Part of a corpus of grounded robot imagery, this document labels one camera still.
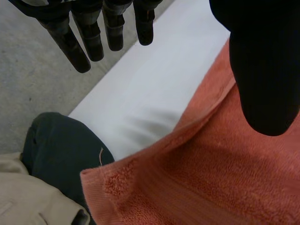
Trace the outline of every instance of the orange towel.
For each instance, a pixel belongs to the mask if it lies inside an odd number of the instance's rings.
[[[228,43],[175,130],[82,172],[97,224],[300,223],[300,119],[282,136],[246,122]]]

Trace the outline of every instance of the gloved hand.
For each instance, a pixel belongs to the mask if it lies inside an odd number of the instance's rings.
[[[27,16],[38,19],[46,28],[74,68],[85,73],[90,62],[69,26],[69,12],[79,29],[90,60],[104,57],[97,19],[103,11],[105,31],[112,51],[123,48],[123,13],[132,4],[135,10],[136,30],[142,45],[153,41],[154,9],[162,0],[9,0]]]

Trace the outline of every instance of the gray floor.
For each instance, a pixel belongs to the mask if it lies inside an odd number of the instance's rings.
[[[157,18],[173,1],[159,5]],[[124,14],[123,50],[111,52],[102,32],[105,58],[92,62],[92,69],[80,74],[35,19],[23,15],[8,0],[0,0],[0,5],[0,153],[8,153],[22,151],[26,131],[38,114],[68,115],[137,37],[131,6]],[[102,15],[98,21],[104,31]],[[70,24],[76,31],[73,20]]]

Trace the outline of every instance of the white sheet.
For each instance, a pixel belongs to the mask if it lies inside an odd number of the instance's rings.
[[[136,43],[70,114],[115,160],[173,130],[229,32],[209,0],[176,0],[154,24],[154,35],[149,46]]]

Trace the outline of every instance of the beige jacket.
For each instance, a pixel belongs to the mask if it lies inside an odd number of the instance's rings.
[[[28,175],[20,154],[0,155],[0,225],[87,225],[86,210]]]

